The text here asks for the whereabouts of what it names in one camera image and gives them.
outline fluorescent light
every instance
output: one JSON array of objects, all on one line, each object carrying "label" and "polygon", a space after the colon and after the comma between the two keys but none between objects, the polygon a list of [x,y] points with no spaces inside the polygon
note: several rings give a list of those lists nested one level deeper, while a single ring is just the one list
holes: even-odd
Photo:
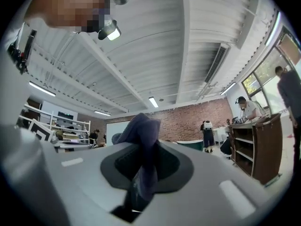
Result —
[{"label": "fluorescent light", "polygon": [[155,108],[159,107],[154,97],[149,97],[149,100]]},{"label": "fluorescent light", "polygon": [[229,89],[231,89],[235,84],[236,84],[236,82],[234,82],[233,84],[231,84],[224,92],[221,93],[221,96],[223,94],[225,94]]},{"label": "fluorescent light", "polygon": [[112,40],[118,38],[119,36],[120,36],[120,33],[118,31],[118,28],[116,28],[113,33],[108,35],[108,39],[112,41]]},{"label": "fluorescent light", "polygon": [[268,46],[271,43],[271,41],[272,41],[272,39],[273,39],[273,37],[274,37],[274,35],[276,33],[276,30],[278,28],[278,25],[280,23],[280,17],[281,17],[281,13],[278,12],[277,18],[276,18],[276,22],[274,23],[274,27],[272,29],[272,32],[269,35],[268,41],[266,42],[265,46]]},{"label": "fluorescent light", "polygon": [[40,91],[43,91],[44,93],[49,94],[49,95],[55,97],[55,94],[52,93],[52,92],[50,92],[49,90],[43,89],[42,87],[40,87],[40,86],[38,86],[38,85],[32,83],[31,81],[29,82],[29,84],[30,84],[31,86],[33,86],[34,88],[39,89]]},{"label": "fluorescent light", "polygon": [[109,115],[109,114],[102,113],[102,112],[100,112],[100,111],[94,111],[94,112],[97,113],[97,114],[101,114],[101,115],[111,116],[111,115]]}]

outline ceiling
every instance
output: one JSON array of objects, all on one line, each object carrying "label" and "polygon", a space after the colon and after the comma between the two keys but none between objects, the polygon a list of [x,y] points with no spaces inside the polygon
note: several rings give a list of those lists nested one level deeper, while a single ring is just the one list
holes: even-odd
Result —
[{"label": "ceiling", "polygon": [[[258,49],[274,6],[271,0],[129,0],[112,6],[122,32],[114,41],[34,19],[21,41],[38,31],[27,79],[62,103],[115,117],[153,110],[149,97],[159,109],[217,99]],[[221,43],[227,56],[204,93]]]}]

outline red brick wall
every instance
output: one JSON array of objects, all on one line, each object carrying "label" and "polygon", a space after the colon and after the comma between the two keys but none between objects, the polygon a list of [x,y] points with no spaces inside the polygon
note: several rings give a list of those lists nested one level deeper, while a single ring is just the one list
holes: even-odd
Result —
[{"label": "red brick wall", "polygon": [[[147,115],[150,118],[161,120],[159,139],[170,141],[202,139],[203,135],[199,129],[203,121],[210,120],[214,128],[217,128],[225,126],[226,120],[231,120],[233,117],[227,99],[214,100]],[[133,116],[128,116],[103,121],[78,114],[79,121],[91,121],[91,129],[98,128],[100,135],[105,133],[107,123],[130,121],[132,118]]]}]

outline floor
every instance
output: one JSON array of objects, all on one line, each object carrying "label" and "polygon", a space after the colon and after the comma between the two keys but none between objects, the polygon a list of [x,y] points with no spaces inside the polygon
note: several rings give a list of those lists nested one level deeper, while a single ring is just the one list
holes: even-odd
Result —
[{"label": "floor", "polygon": [[[280,193],[283,189],[285,189],[292,177],[293,172],[293,145],[294,145],[294,138],[287,138],[283,139],[283,149],[282,149],[282,158],[279,173],[282,174],[278,180],[274,183],[270,184],[265,189],[267,192],[273,196],[275,194]],[[232,160],[226,159],[225,155],[220,151],[220,146],[216,145],[213,148],[212,155],[218,156],[223,158],[229,165],[233,165]]]}]

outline wooden cabinet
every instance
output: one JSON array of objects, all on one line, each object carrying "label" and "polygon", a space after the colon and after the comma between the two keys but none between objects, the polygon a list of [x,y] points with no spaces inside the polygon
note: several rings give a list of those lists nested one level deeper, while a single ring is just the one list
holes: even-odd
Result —
[{"label": "wooden cabinet", "polygon": [[229,127],[234,163],[263,185],[277,177],[283,141],[280,114]]}]

